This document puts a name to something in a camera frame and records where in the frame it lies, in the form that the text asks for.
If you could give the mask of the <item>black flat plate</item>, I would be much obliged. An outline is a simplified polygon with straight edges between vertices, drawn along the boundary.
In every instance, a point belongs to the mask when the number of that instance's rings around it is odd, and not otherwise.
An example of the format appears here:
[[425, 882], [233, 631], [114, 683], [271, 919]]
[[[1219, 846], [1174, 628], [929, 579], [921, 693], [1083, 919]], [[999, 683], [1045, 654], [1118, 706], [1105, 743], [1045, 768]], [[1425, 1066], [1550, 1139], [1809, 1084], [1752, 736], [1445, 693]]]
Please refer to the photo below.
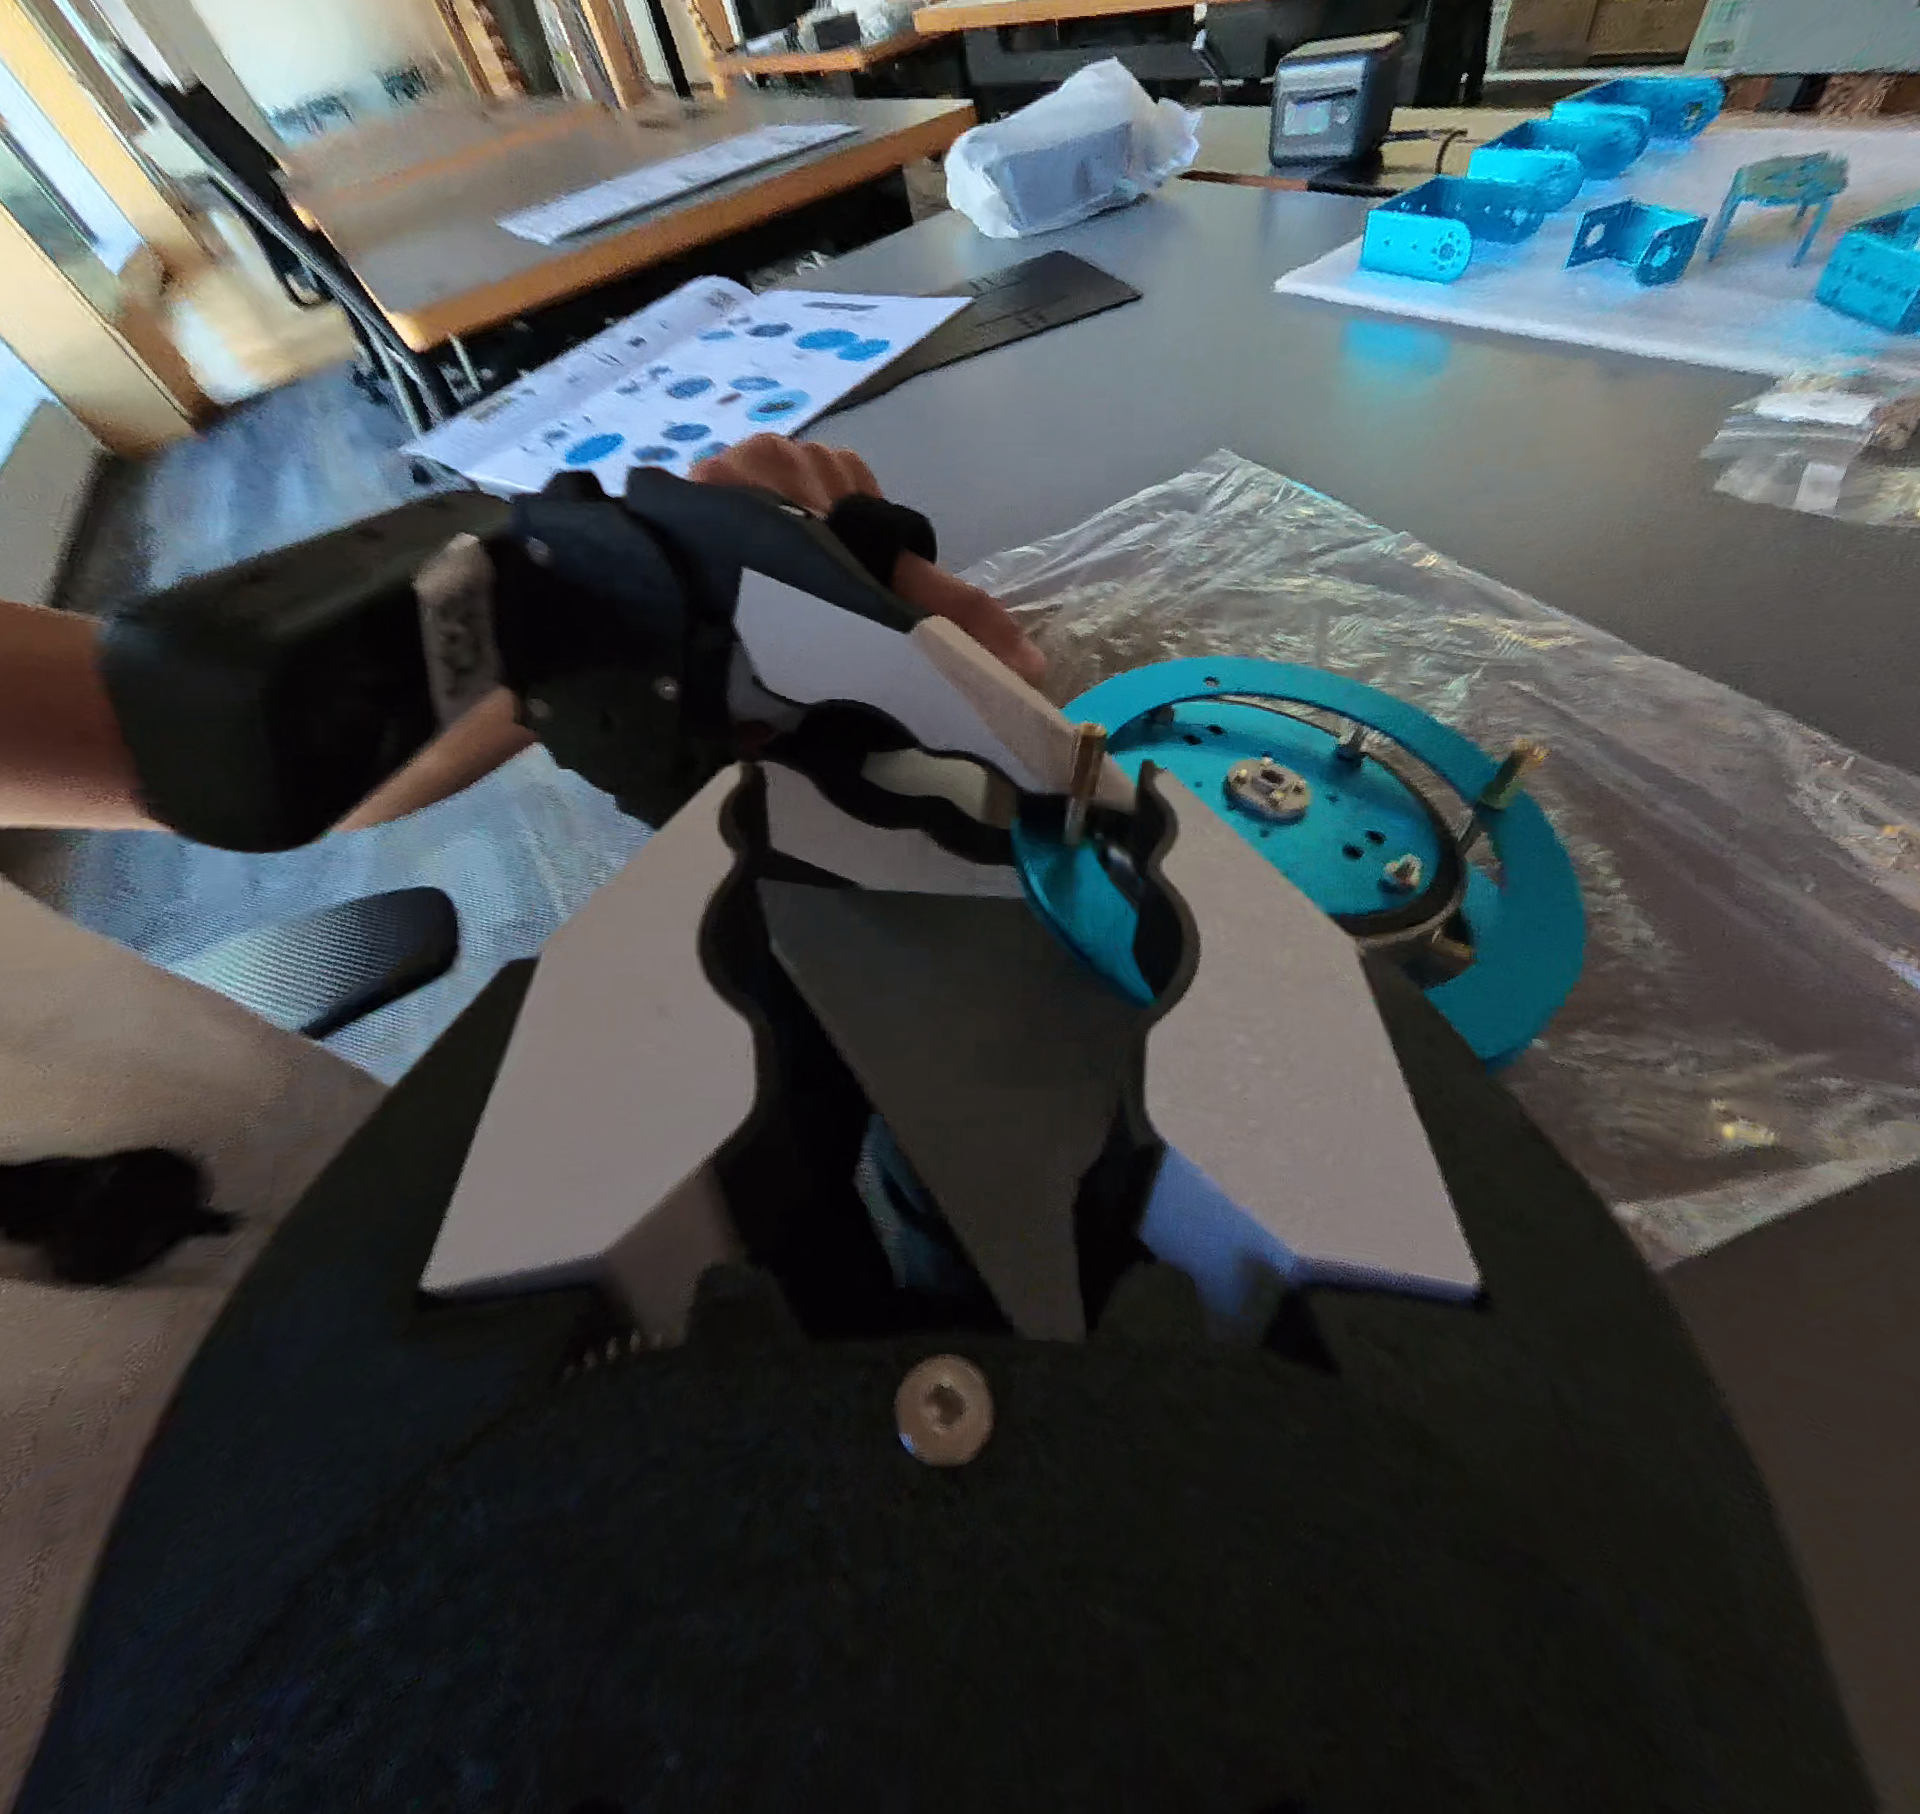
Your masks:
[[1143, 294], [1079, 252], [1037, 252], [1019, 266], [995, 266], [957, 278], [952, 294], [965, 294], [957, 314], [949, 314], [921, 350], [907, 350], [902, 359], [882, 359], [878, 372], [862, 372], [846, 405], [830, 410], [861, 410], [873, 394], [907, 388], [915, 372], [952, 366], [952, 359], [982, 359], [995, 350], [1017, 341], [1045, 341], [1057, 327], [1079, 327], [1088, 314], [1118, 314], [1138, 306]]

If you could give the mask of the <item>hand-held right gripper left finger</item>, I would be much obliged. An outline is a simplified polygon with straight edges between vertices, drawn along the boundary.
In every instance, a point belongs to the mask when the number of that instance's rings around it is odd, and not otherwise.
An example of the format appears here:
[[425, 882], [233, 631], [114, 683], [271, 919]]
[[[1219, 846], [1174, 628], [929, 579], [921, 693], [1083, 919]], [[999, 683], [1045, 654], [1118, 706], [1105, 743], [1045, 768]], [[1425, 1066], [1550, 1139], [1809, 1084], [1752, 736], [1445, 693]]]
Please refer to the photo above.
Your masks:
[[697, 1284], [744, 1252], [718, 1157], [754, 1111], [754, 1030], [702, 961], [744, 793], [744, 762], [705, 777], [543, 943], [425, 1296], [593, 1284], [637, 1337], [689, 1337]]

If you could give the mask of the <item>dark box with pale label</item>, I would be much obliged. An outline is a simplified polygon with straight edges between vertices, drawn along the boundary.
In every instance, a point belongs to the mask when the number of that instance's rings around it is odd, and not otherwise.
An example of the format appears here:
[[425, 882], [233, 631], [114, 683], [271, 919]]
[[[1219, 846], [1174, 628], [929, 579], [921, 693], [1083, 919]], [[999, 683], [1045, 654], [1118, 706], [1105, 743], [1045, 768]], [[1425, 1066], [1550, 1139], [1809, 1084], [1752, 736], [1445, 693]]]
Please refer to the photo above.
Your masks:
[[1312, 174], [1383, 153], [1403, 88], [1403, 36], [1303, 39], [1272, 67], [1264, 166]]

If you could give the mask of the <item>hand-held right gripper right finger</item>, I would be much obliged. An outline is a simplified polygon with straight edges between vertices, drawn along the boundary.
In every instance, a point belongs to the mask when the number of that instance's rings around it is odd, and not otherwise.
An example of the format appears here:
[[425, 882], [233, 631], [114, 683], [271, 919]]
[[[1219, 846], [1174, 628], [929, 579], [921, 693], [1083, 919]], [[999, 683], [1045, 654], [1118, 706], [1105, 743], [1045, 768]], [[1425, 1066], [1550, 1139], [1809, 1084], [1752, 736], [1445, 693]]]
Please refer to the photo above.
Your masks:
[[1383, 1030], [1364, 946], [1174, 768], [1152, 849], [1181, 977], [1143, 1033], [1162, 1169], [1143, 1246], [1205, 1323], [1272, 1323], [1285, 1289], [1478, 1296], [1478, 1252]]

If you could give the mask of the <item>set of blue metal parts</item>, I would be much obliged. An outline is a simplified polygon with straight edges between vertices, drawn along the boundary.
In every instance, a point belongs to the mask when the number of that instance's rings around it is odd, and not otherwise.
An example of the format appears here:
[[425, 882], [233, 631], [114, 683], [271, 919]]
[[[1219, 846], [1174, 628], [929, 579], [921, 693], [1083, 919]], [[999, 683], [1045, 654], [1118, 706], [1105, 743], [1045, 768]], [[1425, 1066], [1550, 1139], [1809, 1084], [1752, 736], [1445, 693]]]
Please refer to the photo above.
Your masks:
[[[1403, 195], [1383, 195], [1364, 225], [1364, 271], [1395, 271], [1425, 289], [1460, 289], [1478, 247], [1528, 247], [1550, 213], [1566, 213], [1589, 182], [1637, 167], [1653, 145], [1694, 145], [1721, 115], [1718, 76], [1608, 76], [1529, 122], [1469, 153], [1466, 174], [1425, 174]], [[1573, 231], [1566, 266], [1630, 266], [1637, 289], [1676, 289], [1694, 252], [1721, 252], [1736, 213], [1789, 213], [1800, 252], [1809, 259], [1839, 194], [1839, 153], [1758, 157], [1729, 174], [1718, 219], [1614, 195], [1595, 202]], [[1858, 219], [1820, 289], [1820, 306], [1915, 334], [1920, 322], [1920, 213]]]

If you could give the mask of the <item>blue round metal turntable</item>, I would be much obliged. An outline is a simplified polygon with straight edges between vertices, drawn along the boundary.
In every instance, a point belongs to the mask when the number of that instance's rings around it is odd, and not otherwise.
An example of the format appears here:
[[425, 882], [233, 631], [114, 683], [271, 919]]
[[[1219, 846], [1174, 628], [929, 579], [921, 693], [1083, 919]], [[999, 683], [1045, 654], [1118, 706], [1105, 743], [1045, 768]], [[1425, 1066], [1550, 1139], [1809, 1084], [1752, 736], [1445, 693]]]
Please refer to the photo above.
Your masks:
[[[1529, 793], [1478, 818], [1497, 756], [1429, 706], [1306, 658], [1185, 654], [1099, 683], [1066, 720], [1105, 720], [1118, 768], [1181, 777], [1358, 946], [1395, 961], [1483, 1066], [1513, 1066], [1573, 993], [1573, 849]], [[1367, 762], [1333, 756], [1351, 720], [1367, 720]], [[1425, 896], [1383, 896], [1403, 849], [1429, 866]]]

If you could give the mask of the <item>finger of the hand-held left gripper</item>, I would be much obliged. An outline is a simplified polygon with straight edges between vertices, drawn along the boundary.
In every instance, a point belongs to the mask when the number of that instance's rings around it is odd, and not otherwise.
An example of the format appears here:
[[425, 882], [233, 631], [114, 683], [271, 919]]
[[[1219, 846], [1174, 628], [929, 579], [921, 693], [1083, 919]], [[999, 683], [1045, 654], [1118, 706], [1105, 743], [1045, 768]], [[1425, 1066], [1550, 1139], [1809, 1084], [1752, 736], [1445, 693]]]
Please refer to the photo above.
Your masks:
[[973, 756], [1017, 793], [1066, 800], [1079, 720], [937, 615], [882, 628], [789, 579], [744, 574], [738, 638], [754, 683], [797, 706], [873, 706], [931, 756]]
[[973, 756], [760, 756], [772, 849], [862, 896], [1019, 899], [1017, 786]]

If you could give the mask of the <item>white flat tray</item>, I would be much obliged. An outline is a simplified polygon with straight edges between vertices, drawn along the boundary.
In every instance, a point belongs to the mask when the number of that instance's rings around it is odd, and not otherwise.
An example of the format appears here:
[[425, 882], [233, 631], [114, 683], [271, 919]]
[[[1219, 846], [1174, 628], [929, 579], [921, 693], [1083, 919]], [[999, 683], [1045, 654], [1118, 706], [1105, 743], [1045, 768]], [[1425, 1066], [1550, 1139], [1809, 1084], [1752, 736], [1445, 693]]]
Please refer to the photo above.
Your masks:
[[[1789, 213], [1736, 213], [1721, 252], [1694, 252], [1676, 289], [1643, 289], [1630, 266], [1566, 266], [1580, 213], [1614, 195], [1676, 202], [1718, 219], [1729, 174], [1762, 157], [1839, 153], [1848, 194], [1809, 247], [1789, 266]], [[1537, 225], [1528, 247], [1478, 247], [1466, 278], [1429, 289], [1403, 271], [1364, 271], [1364, 247], [1333, 247], [1312, 266], [1283, 271], [1283, 294], [1364, 306], [1364, 314], [1410, 314], [1410, 322], [1460, 322], [1483, 334], [1528, 341], [1573, 341], [1573, 350], [1618, 350], [1653, 359], [1736, 366], [1736, 372], [1800, 372], [1833, 359], [1905, 359], [1915, 334], [1883, 334], [1848, 322], [1809, 300], [1833, 247], [1920, 194], [1920, 132], [1915, 115], [1872, 122], [1820, 122], [1820, 115], [1718, 115], [1694, 145], [1645, 145], [1630, 174], [1580, 194], [1566, 213]]]

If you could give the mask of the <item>long white paper sheet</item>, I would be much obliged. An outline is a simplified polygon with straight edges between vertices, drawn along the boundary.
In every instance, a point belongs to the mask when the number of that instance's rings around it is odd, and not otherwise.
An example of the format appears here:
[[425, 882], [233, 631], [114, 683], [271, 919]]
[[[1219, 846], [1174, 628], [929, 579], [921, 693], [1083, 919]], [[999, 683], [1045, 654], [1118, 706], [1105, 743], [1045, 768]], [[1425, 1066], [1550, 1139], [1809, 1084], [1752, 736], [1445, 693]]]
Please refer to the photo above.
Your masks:
[[830, 153], [846, 134], [861, 134], [861, 122], [754, 122], [744, 134], [679, 153], [666, 166], [637, 166], [637, 167], [598, 174], [585, 194], [525, 202], [525, 213], [495, 219], [495, 231], [509, 231], [525, 247], [566, 247], [581, 231], [702, 195], [718, 182], [738, 182], [738, 174], [772, 167], [772, 166], [805, 157], [805, 153]]

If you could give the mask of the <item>black office chair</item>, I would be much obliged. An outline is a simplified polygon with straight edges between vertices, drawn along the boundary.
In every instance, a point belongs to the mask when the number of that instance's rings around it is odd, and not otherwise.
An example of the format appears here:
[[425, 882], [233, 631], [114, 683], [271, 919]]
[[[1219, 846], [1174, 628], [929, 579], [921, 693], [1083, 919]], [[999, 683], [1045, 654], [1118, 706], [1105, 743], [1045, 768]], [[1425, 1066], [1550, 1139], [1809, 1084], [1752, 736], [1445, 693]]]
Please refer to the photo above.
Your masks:
[[128, 98], [185, 134], [204, 166], [209, 194], [250, 225], [263, 266], [297, 300], [329, 300], [347, 314], [364, 359], [390, 380], [394, 410], [413, 430], [451, 423], [484, 394], [480, 359], [463, 350], [410, 350], [351, 266], [293, 213], [281, 166], [250, 132], [204, 88], [161, 79], [145, 55], [124, 45]]

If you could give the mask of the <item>pile of clear hardware bags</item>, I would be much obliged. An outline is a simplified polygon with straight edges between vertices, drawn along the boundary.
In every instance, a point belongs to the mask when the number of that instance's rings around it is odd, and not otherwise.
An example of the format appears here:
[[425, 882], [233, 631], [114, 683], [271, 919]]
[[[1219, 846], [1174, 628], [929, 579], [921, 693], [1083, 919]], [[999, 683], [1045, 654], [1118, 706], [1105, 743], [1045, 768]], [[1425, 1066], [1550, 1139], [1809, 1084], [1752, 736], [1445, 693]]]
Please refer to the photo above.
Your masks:
[[1704, 444], [1721, 496], [1839, 525], [1920, 525], [1920, 372], [1800, 366]]

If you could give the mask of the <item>white wrapped package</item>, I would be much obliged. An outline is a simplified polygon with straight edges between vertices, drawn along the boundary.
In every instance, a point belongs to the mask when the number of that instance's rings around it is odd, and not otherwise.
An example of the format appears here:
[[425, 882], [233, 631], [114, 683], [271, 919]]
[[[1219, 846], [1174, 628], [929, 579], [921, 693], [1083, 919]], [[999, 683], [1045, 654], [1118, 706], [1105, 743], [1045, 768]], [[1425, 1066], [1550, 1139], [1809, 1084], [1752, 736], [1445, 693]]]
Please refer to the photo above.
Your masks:
[[1158, 195], [1200, 166], [1205, 115], [1158, 103], [1118, 55], [949, 153], [949, 202], [982, 240], [1045, 240]]

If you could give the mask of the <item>printed instruction sheet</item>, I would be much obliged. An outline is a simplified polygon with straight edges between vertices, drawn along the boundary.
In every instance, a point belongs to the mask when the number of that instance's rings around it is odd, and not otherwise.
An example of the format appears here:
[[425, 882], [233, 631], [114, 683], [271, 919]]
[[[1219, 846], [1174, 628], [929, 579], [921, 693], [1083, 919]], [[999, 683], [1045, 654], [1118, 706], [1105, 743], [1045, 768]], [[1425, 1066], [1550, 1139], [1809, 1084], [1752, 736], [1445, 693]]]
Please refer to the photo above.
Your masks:
[[744, 436], [797, 436], [965, 306], [965, 294], [751, 294], [705, 271], [470, 405], [410, 456], [506, 496], [551, 477], [598, 477], [617, 496], [637, 463], [689, 477]]

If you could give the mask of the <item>wood-edged side table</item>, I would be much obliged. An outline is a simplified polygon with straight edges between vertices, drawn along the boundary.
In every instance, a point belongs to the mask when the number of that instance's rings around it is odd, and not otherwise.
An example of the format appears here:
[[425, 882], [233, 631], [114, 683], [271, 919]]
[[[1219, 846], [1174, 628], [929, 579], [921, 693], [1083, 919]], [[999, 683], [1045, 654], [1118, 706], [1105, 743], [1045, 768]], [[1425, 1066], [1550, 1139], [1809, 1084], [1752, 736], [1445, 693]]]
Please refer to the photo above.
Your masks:
[[[593, 194], [637, 166], [679, 166], [772, 122], [846, 122], [846, 134], [581, 240], [541, 247], [506, 225], [531, 202]], [[729, 240], [805, 219], [852, 194], [902, 182], [907, 166], [949, 157], [957, 132], [973, 132], [965, 98], [652, 98], [637, 108], [410, 108], [377, 122], [366, 134], [329, 134], [284, 157], [281, 182], [293, 213], [351, 266], [377, 314], [410, 350], [444, 350], [637, 271], [697, 271], [697, 259]]]

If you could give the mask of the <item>yellow pillar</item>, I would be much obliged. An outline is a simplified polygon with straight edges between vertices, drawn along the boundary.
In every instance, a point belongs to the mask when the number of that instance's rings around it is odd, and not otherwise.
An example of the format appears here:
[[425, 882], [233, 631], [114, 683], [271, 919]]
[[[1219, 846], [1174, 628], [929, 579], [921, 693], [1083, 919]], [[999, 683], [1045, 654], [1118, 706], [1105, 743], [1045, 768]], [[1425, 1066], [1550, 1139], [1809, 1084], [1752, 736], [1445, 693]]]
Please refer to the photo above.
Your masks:
[[13, 213], [0, 213], [0, 341], [108, 456], [155, 456], [209, 419], [155, 314], [114, 314], [114, 294], [94, 306]]

